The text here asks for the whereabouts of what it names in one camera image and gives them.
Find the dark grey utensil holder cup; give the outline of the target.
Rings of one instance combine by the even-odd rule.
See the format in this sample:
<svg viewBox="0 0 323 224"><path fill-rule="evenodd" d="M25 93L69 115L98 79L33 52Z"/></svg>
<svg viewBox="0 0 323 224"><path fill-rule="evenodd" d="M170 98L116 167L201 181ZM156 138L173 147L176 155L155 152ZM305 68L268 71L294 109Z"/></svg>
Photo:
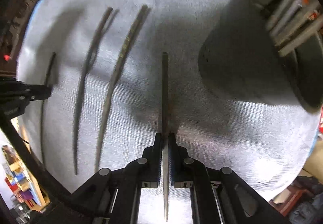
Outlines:
<svg viewBox="0 0 323 224"><path fill-rule="evenodd" d="M301 106L312 114L322 108L322 37L317 31L280 57L286 45L276 47L273 29L266 29L280 1L230 0L200 49L199 72L220 98ZM297 13L300 1L294 0L282 17L290 8Z"/></svg>

